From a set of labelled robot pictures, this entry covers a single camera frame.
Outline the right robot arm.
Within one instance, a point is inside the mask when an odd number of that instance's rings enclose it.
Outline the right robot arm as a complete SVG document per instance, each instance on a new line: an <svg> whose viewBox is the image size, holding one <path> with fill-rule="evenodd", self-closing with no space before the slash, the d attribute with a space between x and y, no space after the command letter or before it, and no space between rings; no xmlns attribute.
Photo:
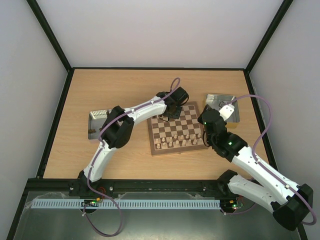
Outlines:
<svg viewBox="0 0 320 240"><path fill-rule="evenodd" d="M279 173L258 156L245 140L229 132L226 120L233 112L231 105L216 110L207 104L198 122L204 127L205 142L220 157L249 173L255 181L227 170L219 178L218 191L224 196L233 193L255 202L272 213L282 227L294 231L312 211L313 189Z"/></svg>

